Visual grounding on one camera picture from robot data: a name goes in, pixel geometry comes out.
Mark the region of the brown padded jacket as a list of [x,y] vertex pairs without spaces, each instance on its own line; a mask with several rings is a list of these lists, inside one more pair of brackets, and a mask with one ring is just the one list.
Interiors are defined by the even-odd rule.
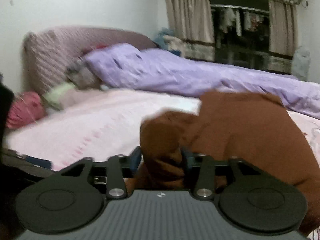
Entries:
[[319,227],[319,164],[279,97],[208,91],[199,114],[163,111],[140,126],[143,163],[129,191],[182,189],[181,149],[215,160],[240,157],[298,188],[308,201],[300,232]]

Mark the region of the dark window with hanging clothes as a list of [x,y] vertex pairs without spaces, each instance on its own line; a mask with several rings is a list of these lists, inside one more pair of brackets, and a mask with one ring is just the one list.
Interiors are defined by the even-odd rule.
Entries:
[[268,59],[268,0],[209,0],[215,62],[262,70]]

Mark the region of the pink bed sheet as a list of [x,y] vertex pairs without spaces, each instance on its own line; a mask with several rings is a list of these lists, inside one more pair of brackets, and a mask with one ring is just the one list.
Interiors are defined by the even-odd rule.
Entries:
[[[163,111],[197,115],[201,103],[201,97],[113,89],[10,132],[5,145],[20,155],[51,161],[54,171],[86,157],[106,161],[129,155],[140,146],[140,126],[145,119]],[[286,111],[311,147],[311,132],[319,128],[319,120]],[[319,164],[319,153],[313,153]]]

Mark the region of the red pink cloth bundle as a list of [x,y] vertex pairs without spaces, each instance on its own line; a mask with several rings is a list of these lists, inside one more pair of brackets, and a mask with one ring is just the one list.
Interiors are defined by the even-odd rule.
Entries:
[[18,129],[46,116],[41,97],[36,92],[23,92],[11,104],[6,128]]

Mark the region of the green pink pillow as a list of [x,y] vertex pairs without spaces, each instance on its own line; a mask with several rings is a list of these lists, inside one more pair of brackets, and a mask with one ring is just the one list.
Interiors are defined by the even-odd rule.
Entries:
[[65,82],[51,88],[42,97],[48,106],[63,110],[101,94],[103,91],[99,89],[78,89],[75,84]]

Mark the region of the purple duvet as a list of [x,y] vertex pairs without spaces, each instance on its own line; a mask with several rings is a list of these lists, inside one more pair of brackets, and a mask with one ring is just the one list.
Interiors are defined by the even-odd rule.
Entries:
[[198,98],[219,92],[270,93],[294,112],[319,118],[319,84],[227,64],[193,61],[158,48],[138,50],[121,43],[84,56],[89,69],[109,87]]

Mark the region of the grey knitted garment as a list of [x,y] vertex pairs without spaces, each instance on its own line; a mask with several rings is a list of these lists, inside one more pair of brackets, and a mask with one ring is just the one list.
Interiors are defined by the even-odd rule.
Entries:
[[66,69],[66,76],[80,90],[99,89],[101,80],[89,69],[87,62],[77,57]]

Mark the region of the mauve quilted headboard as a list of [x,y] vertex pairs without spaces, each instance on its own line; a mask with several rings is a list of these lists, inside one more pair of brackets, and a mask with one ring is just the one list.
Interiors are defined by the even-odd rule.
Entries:
[[65,71],[85,49],[129,43],[139,50],[155,48],[147,36],[98,27],[54,27],[28,32],[23,39],[23,63],[32,90],[42,95],[66,80]]

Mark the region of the blue white plush pile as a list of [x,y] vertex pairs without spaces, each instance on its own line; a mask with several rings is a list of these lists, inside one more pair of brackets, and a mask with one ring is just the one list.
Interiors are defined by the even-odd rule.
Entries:
[[158,48],[167,50],[179,57],[185,57],[184,42],[176,37],[171,29],[162,28],[153,41]]

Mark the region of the white standing fan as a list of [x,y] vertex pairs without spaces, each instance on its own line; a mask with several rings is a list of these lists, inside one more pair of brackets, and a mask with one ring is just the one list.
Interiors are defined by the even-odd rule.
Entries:
[[291,74],[300,81],[307,81],[311,56],[310,51],[305,46],[299,46],[292,58]]

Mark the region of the left beige striped curtain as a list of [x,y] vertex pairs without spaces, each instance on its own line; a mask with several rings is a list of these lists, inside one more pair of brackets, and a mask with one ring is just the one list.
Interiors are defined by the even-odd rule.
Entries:
[[209,0],[165,0],[169,28],[182,41],[183,57],[213,62],[215,40]]

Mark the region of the beige striped curtain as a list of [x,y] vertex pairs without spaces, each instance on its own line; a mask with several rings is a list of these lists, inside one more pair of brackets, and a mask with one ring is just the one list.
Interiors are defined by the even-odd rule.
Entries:
[[182,41],[183,57],[213,62],[215,40],[209,0],[165,0],[169,28]]
[[295,0],[268,0],[270,41],[268,69],[291,74],[292,59],[297,47]]

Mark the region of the right beige striped curtain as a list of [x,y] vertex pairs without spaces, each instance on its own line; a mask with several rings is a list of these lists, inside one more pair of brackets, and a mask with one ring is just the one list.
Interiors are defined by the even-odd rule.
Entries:
[[268,69],[291,74],[292,59],[297,47],[295,0],[268,0],[270,41]]

